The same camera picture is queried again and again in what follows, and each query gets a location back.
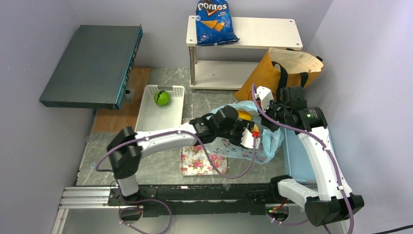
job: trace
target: doritos logo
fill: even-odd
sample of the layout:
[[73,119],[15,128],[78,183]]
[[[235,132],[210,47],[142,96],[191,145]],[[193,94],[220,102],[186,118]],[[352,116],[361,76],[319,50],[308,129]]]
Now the doritos logo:
[[204,3],[198,4],[198,10],[206,9],[208,16],[212,16],[215,12],[225,10],[228,8],[227,4],[217,5],[211,0],[203,0]]

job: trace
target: black bag strap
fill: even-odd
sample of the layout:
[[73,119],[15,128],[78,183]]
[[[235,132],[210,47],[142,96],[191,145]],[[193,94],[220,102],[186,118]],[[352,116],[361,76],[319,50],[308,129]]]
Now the black bag strap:
[[[275,66],[278,64],[280,66],[280,82],[278,83],[277,91],[276,91],[276,96],[277,96],[277,102],[281,102],[281,89],[287,87],[287,80],[288,80],[288,72],[287,70],[281,66],[278,62],[271,61],[272,66]],[[301,72],[301,87],[304,88],[305,84],[308,81],[308,72]]]

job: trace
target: gray marble countertop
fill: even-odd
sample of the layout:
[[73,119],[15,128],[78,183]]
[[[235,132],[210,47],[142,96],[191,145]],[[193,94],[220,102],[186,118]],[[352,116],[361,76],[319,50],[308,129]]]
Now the gray marble countertop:
[[[182,118],[200,117],[219,106],[236,101],[233,91],[198,90],[195,94],[189,87],[188,68],[152,68],[149,84],[182,85],[185,99]],[[96,172],[92,167],[106,153],[106,146],[117,133],[92,133],[86,146],[78,174],[78,186],[109,185],[111,173]],[[227,175],[235,176],[250,164],[246,159],[227,158]],[[109,160],[101,165],[109,169]],[[238,179],[226,179],[220,175],[183,176],[180,171],[180,149],[155,153],[141,160],[136,173],[139,184],[222,184],[222,183],[268,183],[272,177],[285,174],[282,149],[266,164],[254,163],[250,171]]]

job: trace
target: light blue plastic bag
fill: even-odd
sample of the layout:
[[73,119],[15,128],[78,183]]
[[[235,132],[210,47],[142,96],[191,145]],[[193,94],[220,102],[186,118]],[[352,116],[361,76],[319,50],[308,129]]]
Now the light blue plastic bag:
[[[256,150],[257,156],[254,161],[257,163],[268,163],[275,156],[275,152],[284,140],[281,130],[279,129],[275,132],[271,132],[268,128],[261,125],[261,118],[258,116],[258,111],[253,101],[240,101],[238,103],[228,104],[225,106],[232,106],[237,110],[246,111],[252,116],[252,121],[254,121],[260,129],[261,138],[260,147]],[[220,106],[210,112],[215,114],[223,107],[224,106]],[[205,144],[205,147],[211,153],[215,153],[217,155],[232,158],[248,158],[249,160],[252,159],[252,149],[246,150],[239,146],[235,146],[224,138],[218,137],[212,143]]]

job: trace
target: snack bag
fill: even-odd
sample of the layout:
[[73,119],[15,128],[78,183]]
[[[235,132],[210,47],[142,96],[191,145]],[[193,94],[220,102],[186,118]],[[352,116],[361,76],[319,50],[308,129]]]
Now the snack bag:
[[201,0],[196,8],[197,45],[226,45],[239,41],[232,28],[228,3]]

